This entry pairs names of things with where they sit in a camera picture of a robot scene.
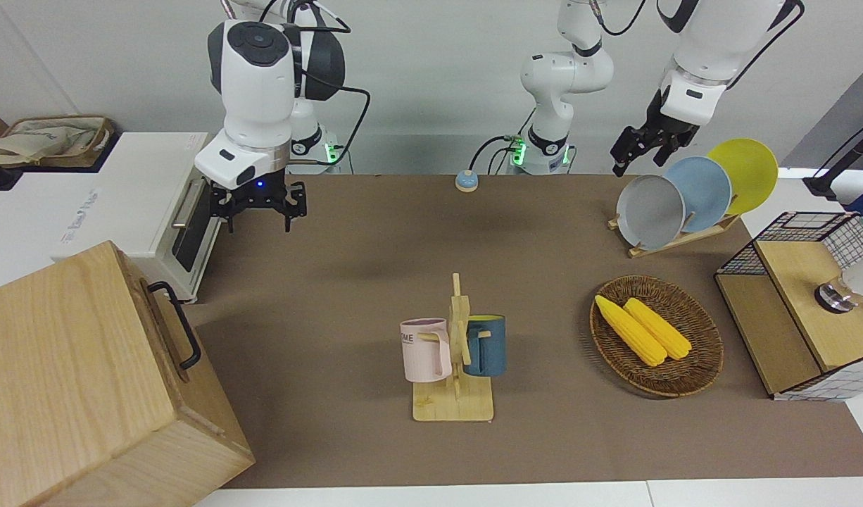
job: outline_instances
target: woven basket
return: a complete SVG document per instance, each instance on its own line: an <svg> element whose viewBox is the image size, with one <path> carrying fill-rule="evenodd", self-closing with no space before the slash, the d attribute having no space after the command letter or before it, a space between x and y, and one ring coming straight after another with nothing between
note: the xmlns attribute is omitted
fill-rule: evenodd
<svg viewBox="0 0 863 507"><path fill-rule="evenodd" d="M714 321L701 305L676 285L643 275L617 278L598 294L622 306L635 296L666 318L691 342L687 357L650 367L641 362L612 327L598 305L591 305L591 336L606 363L631 385L669 398L708 388L722 371L722 340Z"/></svg>

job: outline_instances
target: green indicator light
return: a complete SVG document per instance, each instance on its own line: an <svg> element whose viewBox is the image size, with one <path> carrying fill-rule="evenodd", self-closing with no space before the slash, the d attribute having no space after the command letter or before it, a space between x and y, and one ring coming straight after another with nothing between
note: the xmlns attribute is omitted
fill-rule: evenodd
<svg viewBox="0 0 863 507"><path fill-rule="evenodd" d="M512 152L512 164L521 166L525 162L525 142L519 140L519 147Z"/></svg>
<svg viewBox="0 0 863 507"><path fill-rule="evenodd" d="M333 163L333 161L338 161L338 153L335 151L335 148L331 144L325 144L325 154L328 155L328 161Z"/></svg>

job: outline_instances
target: blue mug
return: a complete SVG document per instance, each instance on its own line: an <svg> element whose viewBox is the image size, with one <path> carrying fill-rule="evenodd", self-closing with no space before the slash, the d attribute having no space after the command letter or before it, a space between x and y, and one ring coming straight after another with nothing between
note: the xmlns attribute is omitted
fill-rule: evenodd
<svg viewBox="0 0 863 507"><path fill-rule="evenodd" d="M472 363L467 375L496 377L506 371L506 318L503 315L470 315L466 331Z"/></svg>

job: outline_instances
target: wooden box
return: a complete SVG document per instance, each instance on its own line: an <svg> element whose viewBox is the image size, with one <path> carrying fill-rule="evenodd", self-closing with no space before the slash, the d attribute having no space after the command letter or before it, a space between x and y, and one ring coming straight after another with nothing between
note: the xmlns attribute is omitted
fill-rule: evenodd
<svg viewBox="0 0 863 507"><path fill-rule="evenodd" d="M843 262L863 256L862 222L844 214L783 215L716 274L776 400L843 401L863 392L863 305L837 315L814 297L841 272L830 248Z"/></svg>
<svg viewBox="0 0 863 507"><path fill-rule="evenodd" d="M151 289L110 242L0 287L0 507L187 506L253 464Z"/></svg>

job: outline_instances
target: white oven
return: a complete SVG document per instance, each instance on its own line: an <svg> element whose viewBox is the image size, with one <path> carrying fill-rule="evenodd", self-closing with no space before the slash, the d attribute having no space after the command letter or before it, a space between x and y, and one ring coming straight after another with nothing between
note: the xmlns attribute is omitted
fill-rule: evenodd
<svg viewBox="0 0 863 507"><path fill-rule="evenodd" d="M126 132L87 183L49 256L74 256L112 240L149 280L196 299L219 232L210 189L194 169L204 132Z"/></svg>

